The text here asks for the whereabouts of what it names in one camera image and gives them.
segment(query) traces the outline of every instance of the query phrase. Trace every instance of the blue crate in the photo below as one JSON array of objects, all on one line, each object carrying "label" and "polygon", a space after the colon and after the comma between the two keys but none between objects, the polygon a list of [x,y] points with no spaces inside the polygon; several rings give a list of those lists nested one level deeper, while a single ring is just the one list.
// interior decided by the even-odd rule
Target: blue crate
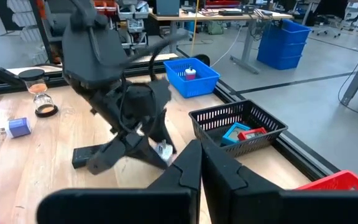
[{"label": "blue crate", "polygon": [[[219,73],[197,58],[169,60],[164,65],[169,82],[184,98],[212,93],[220,77]],[[196,78],[185,80],[185,70],[190,66],[196,70]]]},{"label": "blue crate", "polygon": [[294,57],[277,57],[269,54],[258,54],[257,60],[278,70],[296,68],[302,55]]},{"label": "blue crate", "polygon": [[282,27],[270,26],[264,31],[263,39],[276,40],[281,44],[302,44],[308,38],[310,28],[284,19]]},{"label": "blue crate", "polygon": [[294,57],[303,52],[306,43],[279,44],[275,40],[264,39],[260,41],[258,54],[270,54],[277,57]]}]

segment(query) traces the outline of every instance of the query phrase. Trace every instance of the gray floor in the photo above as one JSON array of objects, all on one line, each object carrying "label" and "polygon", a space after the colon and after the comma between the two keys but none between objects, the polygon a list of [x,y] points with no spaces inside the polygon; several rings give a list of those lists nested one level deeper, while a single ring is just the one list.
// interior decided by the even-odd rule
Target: gray floor
[{"label": "gray floor", "polygon": [[0,67],[19,68],[29,67],[34,63],[32,57],[37,53],[42,43],[25,43],[17,32],[6,34],[0,19]]},{"label": "gray floor", "polygon": [[[200,34],[197,41],[212,39],[214,42],[196,45],[193,55],[207,54],[214,63],[233,43],[237,32],[236,29],[229,29],[224,35]],[[229,59],[230,55],[241,56],[245,32],[242,31],[230,53],[214,66],[222,80],[236,91],[241,91],[327,77],[242,96],[254,100],[286,123],[291,133],[335,166],[358,174],[358,114],[340,105],[337,100],[339,88],[347,76],[332,78],[333,75],[353,71],[358,62],[358,35],[342,33],[340,38],[334,39],[332,36],[310,34],[298,68],[281,71],[256,61],[259,43],[254,42],[250,58],[261,70],[259,75],[255,75]],[[190,46],[179,46],[179,49],[191,55]],[[341,96],[351,79],[345,84]],[[349,106],[358,111],[358,93]]]}]

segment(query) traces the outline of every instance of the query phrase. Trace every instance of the red crate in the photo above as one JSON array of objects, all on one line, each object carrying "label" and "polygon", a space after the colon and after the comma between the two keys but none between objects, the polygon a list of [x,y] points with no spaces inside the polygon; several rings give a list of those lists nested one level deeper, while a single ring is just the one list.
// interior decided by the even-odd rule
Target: red crate
[{"label": "red crate", "polygon": [[358,176],[348,170],[306,184],[297,190],[358,190]]}]

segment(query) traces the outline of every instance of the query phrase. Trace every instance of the black wire basket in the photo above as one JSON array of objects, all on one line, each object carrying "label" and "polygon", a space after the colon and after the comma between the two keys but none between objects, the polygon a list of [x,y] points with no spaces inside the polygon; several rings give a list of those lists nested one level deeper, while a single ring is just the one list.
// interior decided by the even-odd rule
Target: black wire basket
[{"label": "black wire basket", "polygon": [[[263,110],[251,100],[229,103],[189,113],[194,134],[200,141],[213,142],[233,157],[263,149],[288,129],[288,126]],[[221,146],[222,137],[235,123],[251,129],[265,128],[266,134],[228,146]]]}]

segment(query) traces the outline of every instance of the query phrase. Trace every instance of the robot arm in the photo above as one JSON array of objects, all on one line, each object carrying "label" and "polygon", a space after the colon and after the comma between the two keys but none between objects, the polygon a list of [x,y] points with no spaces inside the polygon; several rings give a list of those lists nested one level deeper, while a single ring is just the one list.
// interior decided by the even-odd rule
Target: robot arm
[{"label": "robot arm", "polygon": [[[165,142],[172,146],[172,153],[176,153],[165,126],[164,107],[171,100],[169,82],[157,79],[153,64],[164,47],[187,35],[165,39],[127,58],[119,34],[108,29],[107,17],[98,14],[93,6],[70,1],[77,10],[71,15],[63,35],[63,76],[92,106],[91,112],[99,113],[111,125],[111,132],[117,134],[107,144],[76,149],[73,165],[79,167],[78,163],[86,163],[92,174],[99,174],[110,169],[121,157],[129,156],[167,168],[169,161],[162,158],[148,140],[150,137],[155,142]],[[153,54],[149,68],[151,81],[127,81],[124,69],[149,54]],[[136,133],[139,126],[144,136]]]}]

